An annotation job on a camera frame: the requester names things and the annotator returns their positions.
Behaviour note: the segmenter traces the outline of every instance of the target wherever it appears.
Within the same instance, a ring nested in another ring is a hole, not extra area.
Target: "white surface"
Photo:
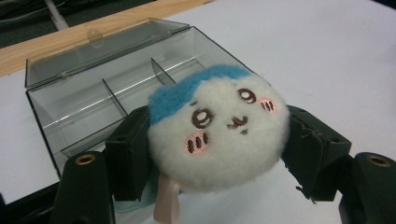
[[[218,0],[168,18],[198,27],[289,105],[308,110],[352,143],[396,159],[396,11],[365,0]],[[6,201],[57,177],[23,89],[0,78],[0,191]],[[280,162],[243,187],[182,195],[182,223],[340,223],[337,195],[317,205]],[[154,223],[152,207],[118,223]]]

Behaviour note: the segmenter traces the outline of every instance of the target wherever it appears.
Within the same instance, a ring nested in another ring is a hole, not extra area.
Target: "clear plastic box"
[[[150,19],[101,36],[27,62],[26,93],[59,174],[71,156],[103,149],[161,85],[213,64],[244,66],[188,24]]]

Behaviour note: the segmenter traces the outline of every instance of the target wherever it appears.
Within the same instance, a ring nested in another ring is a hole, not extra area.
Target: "pink ribbon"
[[[180,223],[179,191],[180,185],[174,179],[166,174],[160,174],[154,220],[162,224]]]

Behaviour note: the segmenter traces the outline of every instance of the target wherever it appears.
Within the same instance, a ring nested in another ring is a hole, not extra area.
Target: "wooden board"
[[[201,6],[210,0],[157,0],[134,7],[95,21],[89,21],[50,35],[22,42],[0,49],[0,77],[25,68],[28,58],[45,57],[54,51],[72,48],[76,44],[87,43],[87,33],[97,30],[104,35],[133,27],[148,18],[163,19],[171,15]]]

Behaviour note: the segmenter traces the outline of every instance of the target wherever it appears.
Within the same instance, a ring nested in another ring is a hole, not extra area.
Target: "fuzzy fabric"
[[[289,110],[262,78],[216,65],[149,99],[150,152],[184,190],[216,191],[269,171],[289,134]]]

